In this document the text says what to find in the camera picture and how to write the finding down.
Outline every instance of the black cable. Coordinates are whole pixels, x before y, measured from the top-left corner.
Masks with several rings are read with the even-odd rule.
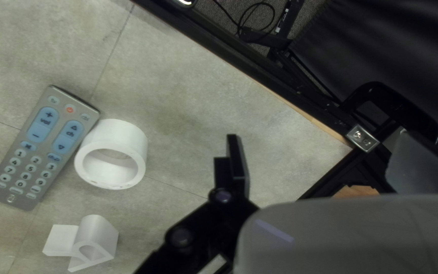
[[[265,3],[264,1],[265,0],[263,0],[262,2],[259,2],[259,3],[255,3],[255,4],[252,4],[251,6],[249,6],[246,10],[244,10],[243,11],[243,13],[241,14],[241,17],[240,17],[240,21],[239,22],[236,22],[234,19],[233,19],[233,17],[229,14],[229,12],[217,1],[217,0],[212,0],[214,3],[216,3],[216,5],[226,14],[226,16],[229,18],[229,20],[231,20],[231,22],[233,22],[234,23],[234,25],[237,27],[237,29],[236,29],[236,35],[240,35],[240,32],[241,32],[241,30],[244,28],[244,25],[246,24],[246,22],[247,22],[247,20],[249,19],[249,17],[253,14],[253,12],[259,7],[259,6],[261,6],[261,5],[263,5],[263,6],[266,6],[266,7],[268,7],[269,9],[271,9],[271,11],[272,11],[272,17],[271,17],[271,20],[270,20],[270,22],[264,27],[264,28],[262,28],[262,29],[260,29],[260,31],[263,31],[263,30],[265,30],[265,29],[267,29],[272,23],[273,23],[273,21],[275,20],[275,16],[276,16],[276,12],[275,12],[275,8],[273,8],[273,6],[272,5],[270,5],[269,3]],[[252,11],[251,11],[251,13],[246,17],[246,19],[244,20],[244,22],[242,21],[242,19],[244,18],[244,16],[246,15],[246,13],[250,10],[250,9],[252,9],[252,8],[254,8]],[[255,39],[255,40],[252,40],[252,41],[245,41],[246,43],[255,43],[255,42],[258,42],[258,41],[260,41],[261,39],[263,39],[263,38],[265,38],[266,36],[268,36],[269,34],[271,34],[271,32],[275,29],[275,27],[276,27],[276,25],[278,24],[278,22],[276,23],[276,24],[274,24],[273,25],[273,27],[269,30],[269,31],[267,31],[264,35],[262,35],[262,36],[260,36],[258,39]]]

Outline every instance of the remote button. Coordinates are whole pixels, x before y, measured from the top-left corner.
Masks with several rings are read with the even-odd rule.
[[[11,180],[11,176],[9,176],[8,174],[1,174],[0,180],[3,182],[8,182],[9,180]]]
[[[28,198],[33,199],[33,200],[37,198],[37,196],[35,194],[29,193],[29,192],[25,196],[27,196]]]
[[[33,141],[35,143],[40,143],[47,137],[50,129],[41,124],[33,122],[28,131],[26,132],[26,137],[28,140]]]
[[[41,191],[41,187],[39,186],[32,186],[32,188],[30,188],[30,190],[34,193],[38,193]]]
[[[7,166],[4,168],[4,172],[8,173],[8,174],[13,174],[15,173],[16,168],[12,167],[12,166]]]
[[[3,182],[0,182],[0,188],[6,188],[6,184]]]
[[[18,158],[9,159],[9,163],[14,166],[19,166],[21,164],[21,160]]]
[[[48,159],[54,160],[55,162],[60,162],[62,160],[62,156],[59,156],[54,153],[48,153],[47,154]]]
[[[57,164],[54,164],[54,163],[48,163],[47,166],[46,166],[46,168],[47,168],[48,170],[54,170],[54,169],[57,168]]]
[[[17,149],[15,151],[15,155],[18,157],[25,157],[26,156],[26,151],[22,150],[22,149]]]
[[[31,150],[31,151],[35,151],[35,150],[37,150],[37,146],[35,146],[35,145],[33,145],[32,143],[27,142],[27,141],[22,141],[22,142],[20,143],[20,146],[22,146],[22,147],[24,147],[24,148],[26,148],[26,149],[28,149],[28,150]]]
[[[68,121],[60,135],[64,135],[72,140],[77,140],[82,132],[84,131],[84,126],[75,120]]]
[[[44,107],[42,108],[33,123],[39,123],[41,125],[44,125],[45,127],[48,127],[49,129],[52,129],[53,126],[58,121],[58,112],[54,108],[51,107]]]
[[[73,146],[74,143],[75,143],[74,140],[60,134],[57,137],[57,139],[55,139],[55,141],[53,142],[52,148],[53,151],[64,154],[69,152],[70,148]]]
[[[44,178],[38,178],[35,181],[35,184],[38,184],[39,186],[44,186],[47,183],[47,181]]]
[[[27,165],[27,166],[25,167],[25,170],[27,170],[27,171],[29,171],[29,172],[35,172],[35,171],[37,171],[37,167],[34,166],[34,165]]]
[[[74,113],[74,111],[76,111],[76,106],[74,106],[72,104],[66,104],[64,109],[68,113]]]
[[[50,171],[42,171],[40,174],[44,178],[50,178],[52,176],[52,173]]]
[[[15,185],[19,186],[19,187],[25,187],[26,186],[26,182],[23,181],[23,180],[18,180],[18,181],[16,181]]]
[[[47,100],[54,105],[58,105],[60,103],[60,99],[55,96],[48,96]]]
[[[80,118],[81,118],[82,120],[84,120],[84,121],[89,121],[90,116],[89,116],[89,114],[87,114],[87,113],[82,113],[82,114],[80,115]]]
[[[32,175],[31,175],[30,173],[28,173],[28,172],[23,172],[23,173],[20,175],[20,177],[21,177],[22,179],[29,180],[29,179],[32,178]]]
[[[14,202],[16,200],[16,196],[14,196],[13,194],[9,194],[8,195],[8,198],[6,198],[6,201],[8,202],[8,203],[12,203],[12,202]]]
[[[17,187],[14,187],[14,186],[10,187],[10,188],[9,188],[9,191],[11,191],[11,192],[13,192],[13,193],[16,193],[16,194],[23,194],[23,190],[22,190],[22,189],[17,188]]]
[[[31,161],[32,161],[33,164],[37,164],[38,165],[38,164],[41,163],[41,158],[38,157],[38,156],[33,156]]]

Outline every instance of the tv remote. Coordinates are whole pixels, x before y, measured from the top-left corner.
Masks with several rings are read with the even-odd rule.
[[[48,86],[0,164],[0,202],[34,209],[98,119],[88,103]]]

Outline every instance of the blue channel button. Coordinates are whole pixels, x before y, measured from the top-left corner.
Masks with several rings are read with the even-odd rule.
[[[47,158],[51,159],[52,161],[55,161],[55,162],[60,162],[62,160],[62,156],[54,154],[54,153],[48,153]]]
[[[37,146],[35,146],[35,145],[33,145],[32,143],[27,142],[27,141],[22,141],[22,142],[20,143],[20,146],[23,147],[23,148],[25,148],[25,149],[31,150],[31,151],[35,151],[35,150],[37,150]]]
[[[53,151],[64,154],[69,152],[70,148],[75,142],[76,141],[66,137],[64,134],[61,133],[53,142],[52,148]]]
[[[84,126],[80,122],[77,122],[76,120],[70,120],[65,124],[60,134],[72,140],[77,140],[83,131]]]
[[[26,136],[28,140],[32,142],[40,143],[43,140],[45,140],[49,132],[50,129],[48,127],[33,122],[30,128],[28,128],[28,131],[26,132]]]
[[[33,123],[37,122],[50,129],[55,126],[58,121],[58,111],[51,107],[44,107],[40,109]]]

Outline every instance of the wooden edge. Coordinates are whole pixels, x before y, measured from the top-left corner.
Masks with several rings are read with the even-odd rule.
[[[291,107],[292,109],[294,109],[296,112],[298,112],[300,115],[302,115],[303,117],[305,117],[307,120],[309,120],[312,124],[316,125],[317,127],[319,127],[321,130],[327,132],[329,135],[331,135],[332,137],[336,138],[337,140],[339,140],[341,143],[343,143],[344,145],[350,147],[350,148],[355,148],[356,146],[351,143],[349,140],[347,140],[344,136],[340,135],[339,133],[335,132],[332,128],[326,126],[325,124],[323,124],[322,122],[320,122],[319,120],[315,119],[314,117],[312,117],[310,114],[306,113],[305,111],[301,110],[300,108],[298,108],[297,106],[293,105],[292,103],[288,102],[287,100],[285,100],[282,96],[279,96],[278,94],[274,93],[273,91],[271,91],[269,88],[265,87],[264,85],[258,83],[257,81],[253,80],[256,84],[260,85],[261,87],[263,87],[264,89],[266,89],[267,91],[269,91],[271,94],[273,94],[275,97],[277,97],[278,99],[280,99],[280,101],[282,101],[283,103],[287,104],[289,107]]]

